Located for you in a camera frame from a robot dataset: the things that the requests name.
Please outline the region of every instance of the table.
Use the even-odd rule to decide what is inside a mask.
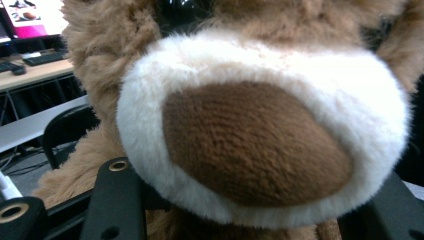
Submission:
[[[0,92],[30,86],[49,79],[72,73],[73,67],[68,60],[57,61],[39,66],[26,66],[27,73],[15,76],[11,72],[0,73]],[[61,112],[87,104],[87,96],[65,102],[42,112],[0,126],[0,153],[43,135],[47,124]]]

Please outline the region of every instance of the black chair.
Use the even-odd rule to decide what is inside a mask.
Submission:
[[[87,130],[99,125],[92,108],[88,105],[74,107],[53,118],[44,130],[42,146],[53,169],[68,159],[75,151],[76,141],[87,134]]]

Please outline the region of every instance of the teddy bear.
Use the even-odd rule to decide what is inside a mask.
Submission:
[[[422,0],[64,0],[100,125],[34,195],[50,208],[128,157],[172,203],[149,239],[341,239],[402,156]]]

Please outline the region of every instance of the teddy bear nose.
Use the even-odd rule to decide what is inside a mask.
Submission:
[[[171,161],[243,206],[287,207],[340,190],[352,158],[294,97],[271,84],[227,83],[167,97]]]

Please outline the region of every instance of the metal hole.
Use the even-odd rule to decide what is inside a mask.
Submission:
[[[29,209],[27,203],[15,203],[0,210],[0,223],[11,222],[20,218]]]
[[[109,170],[112,172],[119,172],[128,167],[127,161],[118,161],[109,165]]]

